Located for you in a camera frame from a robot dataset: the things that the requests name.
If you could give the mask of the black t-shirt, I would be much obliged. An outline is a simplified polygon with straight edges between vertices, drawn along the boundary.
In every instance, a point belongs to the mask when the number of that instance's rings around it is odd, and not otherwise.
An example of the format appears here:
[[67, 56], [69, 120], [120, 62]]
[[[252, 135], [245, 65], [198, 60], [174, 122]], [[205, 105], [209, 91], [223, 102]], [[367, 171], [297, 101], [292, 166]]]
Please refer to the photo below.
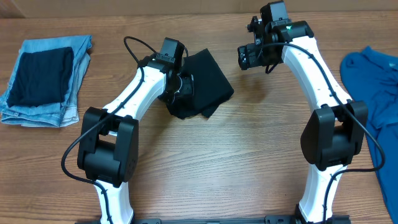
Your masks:
[[184, 58], [182, 72], [193, 78], [193, 95], [177, 99], [167, 106], [169, 113], [180, 119], [197, 114], [210, 118], [234, 93], [208, 49]]

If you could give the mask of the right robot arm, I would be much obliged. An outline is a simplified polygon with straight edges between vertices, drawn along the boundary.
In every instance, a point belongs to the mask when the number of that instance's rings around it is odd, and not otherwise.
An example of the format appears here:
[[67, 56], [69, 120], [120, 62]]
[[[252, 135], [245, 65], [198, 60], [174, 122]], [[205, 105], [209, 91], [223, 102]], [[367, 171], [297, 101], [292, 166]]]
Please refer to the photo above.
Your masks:
[[368, 109], [354, 102], [334, 79], [306, 21], [292, 21], [283, 1], [270, 2], [246, 26], [254, 42], [238, 47], [241, 70], [265, 67], [270, 73], [284, 63], [298, 80], [311, 117], [300, 137], [308, 162], [303, 197], [294, 215], [268, 215], [266, 223], [350, 223], [332, 212], [342, 172], [359, 154]]

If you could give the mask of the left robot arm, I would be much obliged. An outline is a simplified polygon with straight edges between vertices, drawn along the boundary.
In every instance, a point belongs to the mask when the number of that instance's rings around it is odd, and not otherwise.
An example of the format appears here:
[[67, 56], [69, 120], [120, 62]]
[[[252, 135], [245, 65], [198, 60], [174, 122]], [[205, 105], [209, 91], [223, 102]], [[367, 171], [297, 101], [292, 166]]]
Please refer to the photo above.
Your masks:
[[98, 223], [133, 223], [128, 182], [138, 160], [139, 122], [156, 99], [171, 105], [193, 96], [193, 77], [181, 73], [186, 53], [181, 42], [165, 38], [160, 51], [138, 61], [135, 77], [115, 100], [85, 112], [77, 166], [97, 191]]

